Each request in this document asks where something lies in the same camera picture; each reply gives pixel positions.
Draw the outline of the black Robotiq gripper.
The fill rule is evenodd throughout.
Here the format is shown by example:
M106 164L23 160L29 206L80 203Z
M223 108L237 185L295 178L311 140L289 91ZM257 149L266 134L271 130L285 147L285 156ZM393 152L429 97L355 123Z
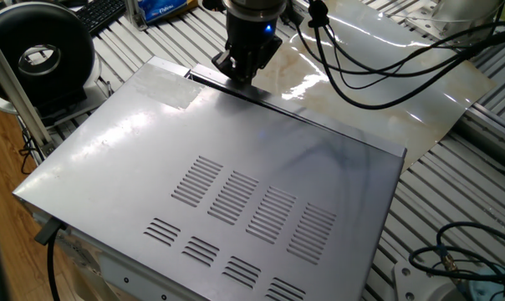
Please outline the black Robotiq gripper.
M259 69L264 69L282 39L275 33L278 20L254 22L227 16L227 50L212 58L212 64L221 73L231 73L241 83L251 84Z

